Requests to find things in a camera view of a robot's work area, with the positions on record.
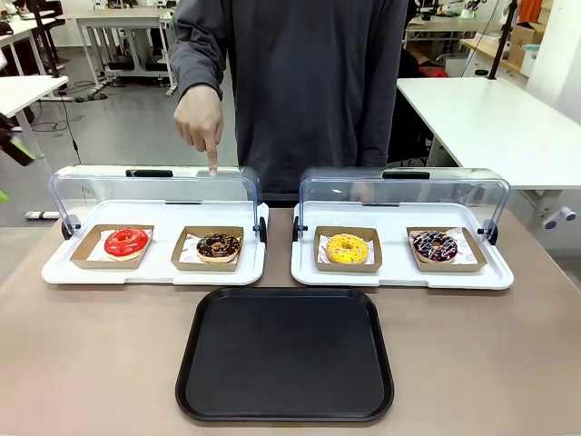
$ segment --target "display case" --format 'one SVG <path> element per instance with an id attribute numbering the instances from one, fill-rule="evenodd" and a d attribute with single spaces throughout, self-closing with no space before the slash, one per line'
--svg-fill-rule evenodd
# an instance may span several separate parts
<path id="1" fill-rule="evenodd" d="M 49 190 L 63 220 L 65 241 L 46 263 L 49 283 L 229 284 L 262 275 L 269 210 L 260 204 L 253 170 L 225 168 L 210 176 L 197 167 L 76 165 L 55 173 Z M 135 269 L 79 267 L 80 244 L 93 228 L 142 227 L 153 232 Z M 186 228 L 240 229 L 242 247 L 233 271 L 184 271 L 172 254 Z"/>
<path id="2" fill-rule="evenodd" d="M 508 195 L 508 183 L 488 170 L 310 170 L 303 176 L 300 203 L 295 208 L 292 275 L 313 285 L 507 288 L 514 276 L 496 241 L 497 222 Z M 328 233 L 329 228 L 339 229 L 336 232 L 340 228 L 377 231 L 379 268 L 361 272 L 320 268 L 320 229 Z M 430 266 L 432 271 L 424 271 L 430 268 L 421 268 L 410 244 L 414 229 L 462 229 L 469 246 L 480 256 L 478 265 L 464 269 L 448 265 L 436 270 Z"/>

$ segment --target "yellow donut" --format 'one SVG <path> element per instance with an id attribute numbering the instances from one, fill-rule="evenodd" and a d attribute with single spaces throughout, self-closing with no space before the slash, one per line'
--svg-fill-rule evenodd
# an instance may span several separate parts
<path id="1" fill-rule="evenodd" d="M 327 257 L 333 263 L 358 265 L 364 263 L 369 254 L 369 247 L 354 234 L 336 234 L 327 242 Z"/>

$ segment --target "transparent cover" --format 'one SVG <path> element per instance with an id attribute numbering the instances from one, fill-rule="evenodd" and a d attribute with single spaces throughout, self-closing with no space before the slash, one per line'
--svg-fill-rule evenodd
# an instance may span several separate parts
<path id="1" fill-rule="evenodd" d="M 53 174 L 48 185 L 71 235 L 97 207 L 114 203 L 138 203 L 140 207 L 147 203 L 214 204 L 225 212 L 236 203 L 237 210 L 248 209 L 258 229 L 259 185 L 250 168 L 221 169 L 209 175 L 207 167 L 75 165 Z"/>
<path id="2" fill-rule="evenodd" d="M 509 191 L 508 183 L 498 174 L 483 169 L 312 169 L 304 174 L 300 184 L 299 231 L 308 230 L 310 211 L 315 213 L 324 204 L 379 207 L 449 204 L 462 206 L 474 215 L 478 233 L 490 237 Z"/>

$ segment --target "donut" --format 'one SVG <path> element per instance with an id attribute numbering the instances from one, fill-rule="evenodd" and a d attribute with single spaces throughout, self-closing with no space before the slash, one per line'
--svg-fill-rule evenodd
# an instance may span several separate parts
<path id="1" fill-rule="evenodd" d="M 424 263 L 452 263 L 458 254 L 454 238 L 435 230 L 418 233 L 412 244 L 418 259 Z"/>
<path id="2" fill-rule="evenodd" d="M 196 246 L 198 257 L 206 263 L 228 263 L 240 251 L 240 239 L 227 233 L 205 235 Z"/>
<path id="3" fill-rule="evenodd" d="M 139 256 L 149 236 L 141 229 L 121 229 L 105 240 L 105 252 L 115 261 L 129 261 Z"/>
<path id="4" fill-rule="evenodd" d="M 360 265 L 368 255 L 368 245 L 354 234 L 336 234 L 327 242 L 327 257 L 333 263 Z"/>

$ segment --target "empty tray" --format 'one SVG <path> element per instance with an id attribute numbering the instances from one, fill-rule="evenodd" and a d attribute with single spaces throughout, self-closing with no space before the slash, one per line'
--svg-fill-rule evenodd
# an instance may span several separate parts
<path id="1" fill-rule="evenodd" d="M 175 393 L 200 421 L 361 422 L 394 388 L 364 293 L 223 288 L 198 306 Z"/>

